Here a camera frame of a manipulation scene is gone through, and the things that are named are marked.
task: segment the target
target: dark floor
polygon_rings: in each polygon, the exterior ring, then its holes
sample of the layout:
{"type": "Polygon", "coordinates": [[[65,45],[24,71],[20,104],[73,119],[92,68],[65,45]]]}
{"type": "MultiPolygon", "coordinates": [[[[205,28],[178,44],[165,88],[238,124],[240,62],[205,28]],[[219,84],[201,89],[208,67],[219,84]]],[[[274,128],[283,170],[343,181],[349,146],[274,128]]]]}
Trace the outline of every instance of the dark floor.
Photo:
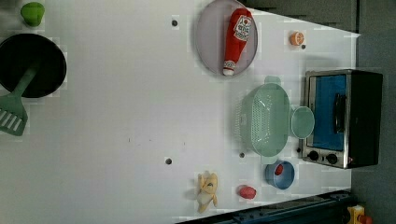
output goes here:
{"type": "Polygon", "coordinates": [[[384,75],[379,164],[352,170],[352,193],[375,223],[396,223],[396,0],[240,0],[279,15],[361,34],[357,66],[384,75]]]}

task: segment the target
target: toaster oven knob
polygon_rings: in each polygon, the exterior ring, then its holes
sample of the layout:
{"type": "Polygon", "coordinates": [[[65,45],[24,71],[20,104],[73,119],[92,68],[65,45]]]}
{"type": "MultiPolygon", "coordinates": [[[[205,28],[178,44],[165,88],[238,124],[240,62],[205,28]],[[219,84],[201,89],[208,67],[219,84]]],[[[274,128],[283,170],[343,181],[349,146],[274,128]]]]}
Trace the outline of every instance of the toaster oven knob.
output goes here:
{"type": "Polygon", "coordinates": [[[309,159],[311,159],[311,161],[317,161],[319,158],[319,154],[316,151],[311,151],[308,154],[309,159]]]}
{"type": "Polygon", "coordinates": [[[329,164],[336,164],[338,162],[337,156],[334,154],[330,154],[329,156],[326,157],[326,160],[329,162],[329,164]]]}

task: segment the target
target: red fruit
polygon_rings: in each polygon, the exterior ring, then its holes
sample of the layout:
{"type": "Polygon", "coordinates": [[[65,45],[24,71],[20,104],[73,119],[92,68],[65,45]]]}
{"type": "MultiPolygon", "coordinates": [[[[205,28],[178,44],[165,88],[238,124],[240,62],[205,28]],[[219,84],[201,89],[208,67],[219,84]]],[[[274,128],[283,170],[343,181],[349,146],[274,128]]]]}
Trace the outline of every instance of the red fruit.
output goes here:
{"type": "Polygon", "coordinates": [[[239,190],[239,195],[245,199],[253,199],[256,196],[256,190],[252,187],[243,187],[239,190]]]}
{"type": "Polygon", "coordinates": [[[279,164],[279,165],[276,167],[275,175],[280,175],[280,174],[282,174],[282,172],[283,172],[283,165],[282,165],[282,164],[279,164]]]}

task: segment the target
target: toaster oven door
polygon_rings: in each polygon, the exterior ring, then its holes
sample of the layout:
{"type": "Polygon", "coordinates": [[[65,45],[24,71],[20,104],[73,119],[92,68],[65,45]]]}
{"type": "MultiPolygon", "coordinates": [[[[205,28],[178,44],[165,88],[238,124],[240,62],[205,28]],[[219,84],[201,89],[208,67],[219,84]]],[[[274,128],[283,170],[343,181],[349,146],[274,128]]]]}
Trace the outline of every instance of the toaster oven door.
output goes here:
{"type": "Polygon", "coordinates": [[[315,128],[307,138],[307,145],[343,151],[347,114],[347,75],[310,77],[309,84],[308,105],[315,115],[315,128]]]}

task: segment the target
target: green bowl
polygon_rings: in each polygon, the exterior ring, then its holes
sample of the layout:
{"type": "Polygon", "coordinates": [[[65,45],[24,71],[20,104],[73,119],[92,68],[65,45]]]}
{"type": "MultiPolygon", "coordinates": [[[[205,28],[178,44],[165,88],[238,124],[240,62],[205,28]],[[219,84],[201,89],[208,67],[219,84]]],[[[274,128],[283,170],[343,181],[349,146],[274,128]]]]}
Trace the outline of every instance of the green bowl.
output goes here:
{"type": "Polygon", "coordinates": [[[290,135],[299,139],[307,138],[314,131],[315,117],[306,106],[291,106],[290,135]]]}
{"type": "Polygon", "coordinates": [[[243,100],[242,139],[247,148],[262,156],[262,163],[274,163],[276,155],[285,147],[289,137],[289,119],[289,97],[277,77],[265,79],[264,85],[243,100]]]}

